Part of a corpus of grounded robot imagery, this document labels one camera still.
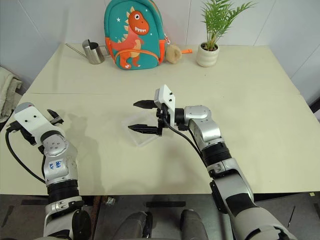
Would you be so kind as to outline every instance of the tabletop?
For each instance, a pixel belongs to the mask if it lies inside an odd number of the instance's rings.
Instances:
[[[91,65],[61,45],[20,102],[32,102],[46,117],[46,109],[55,110],[64,119],[61,128],[78,150],[81,195],[211,193],[207,170],[187,141],[165,129],[162,137],[137,147],[121,124],[142,111],[134,102],[153,99],[163,84],[173,91],[177,108],[211,109],[254,193],[319,191],[320,124],[269,48],[222,46],[210,68],[198,66],[195,55],[184,54],[175,65],[126,71],[110,58]],[[44,184],[10,155],[4,135],[3,130],[0,192],[46,195]],[[41,176],[38,149],[19,132],[10,141]]]

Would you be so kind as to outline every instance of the towel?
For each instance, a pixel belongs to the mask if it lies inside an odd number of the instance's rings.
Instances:
[[[16,89],[20,88],[22,81],[10,71],[0,66],[0,123],[5,122],[18,104]]]

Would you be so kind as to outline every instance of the white flower pot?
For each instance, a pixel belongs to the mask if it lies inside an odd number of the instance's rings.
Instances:
[[[198,47],[198,52],[196,54],[196,62],[202,67],[211,67],[216,64],[219,56],[220,47],[217,45],[218,49],[215,51],[207,51],[201,47]]]

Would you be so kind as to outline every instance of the clear plastic container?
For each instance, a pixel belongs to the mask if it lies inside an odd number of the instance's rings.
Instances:
[[[141,111],[135,115],[132,115],[124,119],[121,122],[121,124],[123,129],[127,132],[127,134],[130,136],[130,138],[138,147],[142,147],[158,137],[158,135],[155,135],[155,134],[143,134],[128,128],[128,126],[135,125],[135,124],[146,124],[148,126],[158,126],[158,119],[156,118],[155,112]]]

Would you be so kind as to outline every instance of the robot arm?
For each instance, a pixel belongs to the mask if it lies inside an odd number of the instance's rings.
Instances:
[[[211,111],[202,105],[175,108],[174,95],[164,85],[156,90],[154,103],[138,101],[134,106],[158,108],[158,127],[143,124],[128,126],[130,129],[161,136],[165,123],[174,123],[181,131],[191,130],[201,159],[213,178],[210,183],[212,196],[221,213],[228,214],[237,240],[297,240],[270,212],[254,204],[254,195],[221,137],[218,125],[212,120]]]
[[[52,110],[48,121],[30,102],[17,106],[15,122],[8,132],[21,131],[32,145],[39,144],[45,156],[44,180],[48,193],[45,207],[44,237],[87,240],[91,235],[89,214],[82,210],[84,201],[79,196],[77,149],[65,138],[64,131],[55,126],[63,120]]]

